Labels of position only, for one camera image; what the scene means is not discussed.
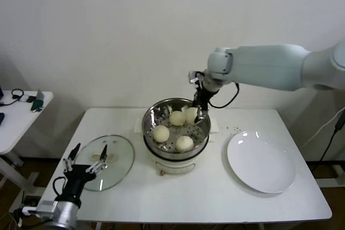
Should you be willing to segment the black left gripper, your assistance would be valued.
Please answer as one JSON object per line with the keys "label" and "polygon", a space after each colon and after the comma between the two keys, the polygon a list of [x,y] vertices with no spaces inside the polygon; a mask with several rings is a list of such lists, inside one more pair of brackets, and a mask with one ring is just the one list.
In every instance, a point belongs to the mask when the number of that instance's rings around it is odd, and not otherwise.
{"label": "black left gripper", "polygon": [[107,167],[107,145],[105,145],[100,158],[93,165],[74,165],[81,143],[78,143],[67,158],[63,159],[64,175],[67,179],[62,193],[57,195],[55,201],[81,202],[80,197],[86,183],[96,178]]}

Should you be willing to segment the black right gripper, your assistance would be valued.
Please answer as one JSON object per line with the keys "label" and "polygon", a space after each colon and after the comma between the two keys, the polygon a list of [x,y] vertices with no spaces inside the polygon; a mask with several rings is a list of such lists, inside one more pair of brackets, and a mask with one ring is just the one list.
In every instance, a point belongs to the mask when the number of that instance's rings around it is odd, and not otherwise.
{"label": "black right gripper", "polygon": [[195,123],[200,123],[202,120],[206,119],[208,116],[209,101],[218,92],[219,90],[207,90],[200,82],[196,84],[196,93],[192,101],[192,106],[197,108],[197,115],[194,120]]}

